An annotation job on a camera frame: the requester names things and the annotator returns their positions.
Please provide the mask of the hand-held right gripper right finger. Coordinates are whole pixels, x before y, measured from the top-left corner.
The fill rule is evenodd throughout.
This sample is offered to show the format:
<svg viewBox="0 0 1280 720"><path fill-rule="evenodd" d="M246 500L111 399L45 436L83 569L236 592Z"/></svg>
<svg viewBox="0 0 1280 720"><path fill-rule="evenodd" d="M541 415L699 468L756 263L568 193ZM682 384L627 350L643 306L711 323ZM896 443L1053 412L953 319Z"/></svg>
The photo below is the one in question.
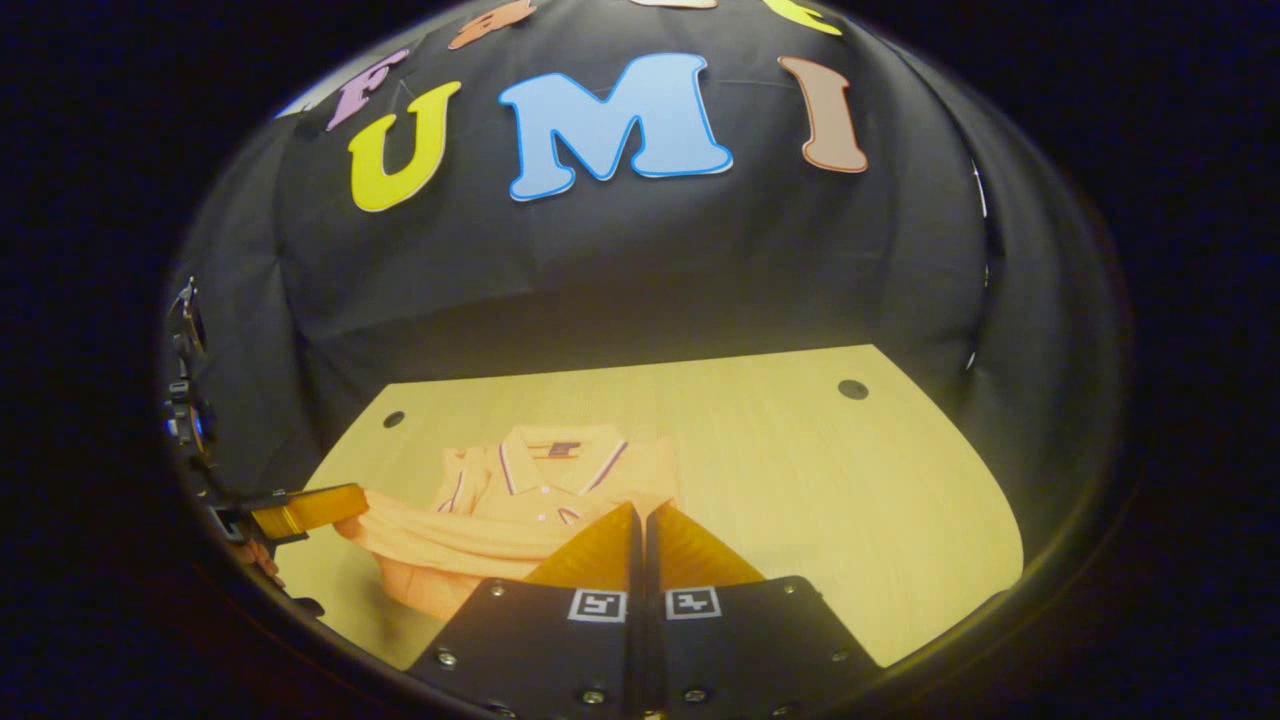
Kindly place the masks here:
<svg viewBox="0 0 1280 720"><path fill-rule="evenodd" d="M881 666L805 577L767 577L672 503L645 524L649 719L818 719Z"/></svg>

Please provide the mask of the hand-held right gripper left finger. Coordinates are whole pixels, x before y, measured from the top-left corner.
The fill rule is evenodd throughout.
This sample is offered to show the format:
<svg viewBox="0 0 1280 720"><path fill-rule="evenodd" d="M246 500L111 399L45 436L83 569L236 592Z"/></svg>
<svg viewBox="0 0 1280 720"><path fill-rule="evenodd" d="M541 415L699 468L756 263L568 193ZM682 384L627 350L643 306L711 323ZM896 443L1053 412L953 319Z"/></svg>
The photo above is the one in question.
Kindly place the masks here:
<svg viewBox="0 0 1280 720"><path fill-rule="evenodd" d="M627 502L522 580L481 580L410 675L497 717L631 719L641 623L643 530Z"/></svg>

